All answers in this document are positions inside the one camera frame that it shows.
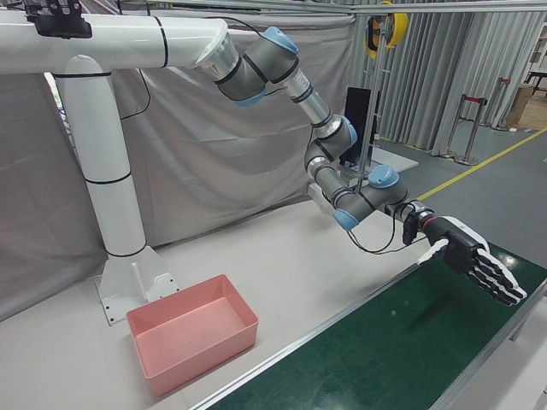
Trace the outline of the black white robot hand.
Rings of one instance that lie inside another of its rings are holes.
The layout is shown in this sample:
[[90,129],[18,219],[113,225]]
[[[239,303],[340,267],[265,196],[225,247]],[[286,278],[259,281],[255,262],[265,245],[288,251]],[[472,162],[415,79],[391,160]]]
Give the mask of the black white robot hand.
[[527,293],[511,271],[489,249],[476,231],[450,216],[433,216],[422,227],[431,248],[418,260],[423,265],[440,258],[451,270],[461,273],[505,306],[522,302]]

